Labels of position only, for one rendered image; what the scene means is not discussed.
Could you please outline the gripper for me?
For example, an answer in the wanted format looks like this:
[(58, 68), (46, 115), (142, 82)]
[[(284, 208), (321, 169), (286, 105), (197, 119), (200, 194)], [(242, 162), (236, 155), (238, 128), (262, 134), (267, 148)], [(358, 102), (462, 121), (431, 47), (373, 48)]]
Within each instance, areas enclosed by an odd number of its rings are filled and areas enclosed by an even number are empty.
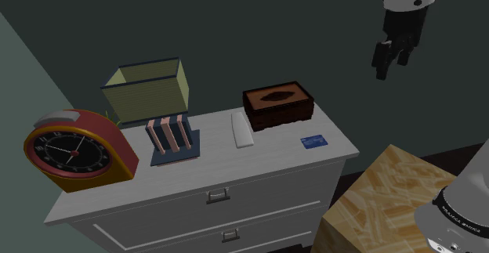
[[(415, 47), (418, 46), (425, 23), (428, 7), (407, 12), (386, 10), (382, 30), (387, 39), (375, 46), (371, 65), (376, 69), (376, 78), (385, 80), (390, 64), (397, 57), (397, 64), (406, 66)], [(395, 44), (402, 38), (409, 37), (409, 44)]]

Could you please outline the blue card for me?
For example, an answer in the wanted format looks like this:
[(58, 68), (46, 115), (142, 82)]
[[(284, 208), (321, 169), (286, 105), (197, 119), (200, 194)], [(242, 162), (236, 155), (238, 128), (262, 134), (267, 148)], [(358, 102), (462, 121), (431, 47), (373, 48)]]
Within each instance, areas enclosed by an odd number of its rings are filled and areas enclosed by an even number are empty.
[(322, 135), (309, 136), (300, 139), (301, 143), (306, 149), (312, 149), (319, 146), (326, 146), (328, 142)]

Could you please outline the dark brown wooden box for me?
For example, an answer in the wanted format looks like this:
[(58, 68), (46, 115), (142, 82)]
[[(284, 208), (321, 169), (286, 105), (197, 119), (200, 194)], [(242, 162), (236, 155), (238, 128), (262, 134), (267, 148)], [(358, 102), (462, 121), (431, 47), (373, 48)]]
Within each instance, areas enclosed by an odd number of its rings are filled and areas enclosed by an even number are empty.
[(297, 81), (243, 91), (242, 99), (254, 132), (307, 121), (313, 115), (314, 98)]

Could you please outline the wood-patterned robot stand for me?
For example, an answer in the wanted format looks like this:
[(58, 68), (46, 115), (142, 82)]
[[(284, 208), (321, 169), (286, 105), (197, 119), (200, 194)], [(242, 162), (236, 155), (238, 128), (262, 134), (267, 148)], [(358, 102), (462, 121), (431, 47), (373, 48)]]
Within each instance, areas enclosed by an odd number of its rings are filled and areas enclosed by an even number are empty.
[(388, 146), (323, 215), (310, 253), (435, 253), (415, 224), (455, 176)]

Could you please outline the white remote control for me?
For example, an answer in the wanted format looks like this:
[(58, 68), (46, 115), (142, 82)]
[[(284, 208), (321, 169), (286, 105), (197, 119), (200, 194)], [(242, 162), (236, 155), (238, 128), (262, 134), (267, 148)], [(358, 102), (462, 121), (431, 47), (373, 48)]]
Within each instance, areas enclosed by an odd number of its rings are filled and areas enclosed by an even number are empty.
[(248, 123), (241, 112), (231, 114), (231, 124), (236, 148), (244, 148), (254, 145), (254, 140), (248, 127)]

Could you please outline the white chest of drawers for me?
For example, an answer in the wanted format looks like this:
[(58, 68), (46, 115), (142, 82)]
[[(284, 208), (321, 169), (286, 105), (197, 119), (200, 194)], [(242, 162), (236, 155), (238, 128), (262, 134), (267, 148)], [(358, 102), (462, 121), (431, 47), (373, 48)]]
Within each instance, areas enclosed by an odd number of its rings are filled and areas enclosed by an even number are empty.
[[(189, 122), (200, 156), (150, 164), (141, 126), (124, 130), (139, 158), (132, 180), (61, 193), (45, 224), (68, 223), (109, 253), (267, 253), (310, 246), (346, 160), (357, 148), (319, 107), (308, 121), (279, 125), (236, 148), (231, 111)], [(322, 135), (326, 146), (300, 139)]]

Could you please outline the table lamp with yellow shade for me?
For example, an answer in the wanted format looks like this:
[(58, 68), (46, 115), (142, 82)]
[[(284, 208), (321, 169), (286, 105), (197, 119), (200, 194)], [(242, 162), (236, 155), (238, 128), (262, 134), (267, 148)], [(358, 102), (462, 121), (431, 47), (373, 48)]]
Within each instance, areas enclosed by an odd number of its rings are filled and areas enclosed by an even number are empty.
[(200, 131), (188, 121), (190, 89), (180, 58), (121, 65), (101, 90), (123, 124), (145, 124), (154, 148), (152, 166), (200, 156)]

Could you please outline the red and yellow alarm clock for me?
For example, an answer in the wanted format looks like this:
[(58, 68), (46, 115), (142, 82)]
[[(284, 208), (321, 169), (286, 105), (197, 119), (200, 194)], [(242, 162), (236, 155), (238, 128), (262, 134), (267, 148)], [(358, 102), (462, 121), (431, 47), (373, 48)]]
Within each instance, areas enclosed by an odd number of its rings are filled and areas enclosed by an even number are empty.
[(139, 163), (113, 121), (78, 109), (39, 118), (24, 141), (24, 153), (66, 193), (131, 180)]

